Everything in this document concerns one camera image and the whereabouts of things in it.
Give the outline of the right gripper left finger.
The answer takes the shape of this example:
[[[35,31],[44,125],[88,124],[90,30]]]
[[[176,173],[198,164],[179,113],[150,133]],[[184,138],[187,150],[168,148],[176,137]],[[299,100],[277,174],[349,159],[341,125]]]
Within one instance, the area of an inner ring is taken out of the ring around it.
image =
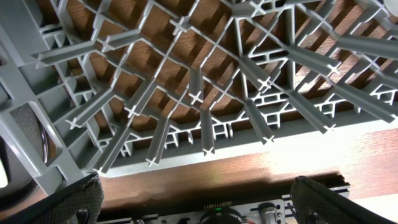
[[[96,223],[103,200],[99,175],[90,174],[1,223]]]

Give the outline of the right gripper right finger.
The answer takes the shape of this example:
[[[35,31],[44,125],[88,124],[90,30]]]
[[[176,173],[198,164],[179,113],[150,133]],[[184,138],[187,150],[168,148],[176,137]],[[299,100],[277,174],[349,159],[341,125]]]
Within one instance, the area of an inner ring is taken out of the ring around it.
[[[306,176],[295,178],[289,207],[297,223],[388,224],[390,220],[352,202]]]

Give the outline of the robot base electronics panel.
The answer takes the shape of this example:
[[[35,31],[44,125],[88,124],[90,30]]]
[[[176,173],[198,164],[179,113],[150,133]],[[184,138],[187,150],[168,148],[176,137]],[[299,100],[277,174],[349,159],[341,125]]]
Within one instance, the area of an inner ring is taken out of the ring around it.
[[[293,218],[294,206],[290,195],[273,200],[233,205],[231,201],[204,206],[202,211],[167,215],[143,215],[141,217],[100,218],[98,223],[285,223]]]

